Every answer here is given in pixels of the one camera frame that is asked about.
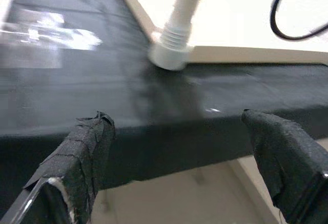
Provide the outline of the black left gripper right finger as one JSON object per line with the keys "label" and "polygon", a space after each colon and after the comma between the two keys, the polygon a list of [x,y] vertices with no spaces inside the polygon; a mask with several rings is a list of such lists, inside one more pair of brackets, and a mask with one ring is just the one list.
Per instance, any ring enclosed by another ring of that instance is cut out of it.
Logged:
{"label": "black left gripper right finger", "polygon": [[287,223],[327,223],[327,150],[302,127],[274,114],[244,110],[259,173]]}

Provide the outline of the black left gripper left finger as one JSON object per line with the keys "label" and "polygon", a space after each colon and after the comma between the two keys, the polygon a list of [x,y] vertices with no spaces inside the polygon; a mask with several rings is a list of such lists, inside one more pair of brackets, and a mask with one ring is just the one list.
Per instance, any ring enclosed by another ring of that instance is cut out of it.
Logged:
{"label": "black left gripper left finger", "polygon": [[114,121],[106,113],[80,118],[23,186],[5,223],[91,223],[114,139]]}

